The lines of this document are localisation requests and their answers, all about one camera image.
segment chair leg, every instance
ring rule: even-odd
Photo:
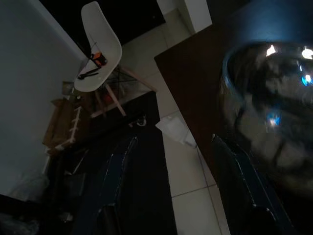
[[[123,107],[121,106],[121,104],[119,103],[119,101],[117,100],[116,96],[114,95],[114,92],[112,91],[111,87],[106,83],[105,84],[106,89],[109,92],[109,95],[111,96],[112,100],[114,101],[114,103],[117,105],[117,108],[119,109],[119,111],[121,112],[121,114],[123,116],[126,116],[126,113],[123,109]]]
[[[143,78],[141,78],[139,75],[137,75],[135,72],[131,71],[130,69],[124,67],[124,66],[120,66],[120,69],[123,70],[125,73],[127,73],[129,76],[133,77],[134,79],[136,79],[138,82],[142,83],[143,85],[145,85],[146,87],[148,87],[149,89],[151,89],[154,92],[157,92],[157,89],[154,88],[153,86],[151,86],[148,82],[146,82]]]
[[[98,104],[99,104],[99,106],[100,106],[100,109],[101,109],[101,111],[102,111],[102,114],[103,114],[103,116],[106,118],[106,117],[107,117],[106,109],[105,109],[105,106],[104,106],[104,104],[103,104],[103,102],[102,102],[102,99],[101,99],[101,97],[100,97],[100,93],[99,93],[98,90],[95,90],[94,93],[95,93],[95,95],[96,95],[96,99],[97,99],[97,101],[98,101]]]

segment dark wooden table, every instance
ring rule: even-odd
[[[222,60],[251,41],[313,45],[313,1],[253,1],[155,58],[213,175],[211,136],[223,129],[217,103]]]

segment metal bowl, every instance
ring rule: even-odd
[[[271,178],[313,198],[313,47],[253,43],[230,52],[222,70],[228,124]]]

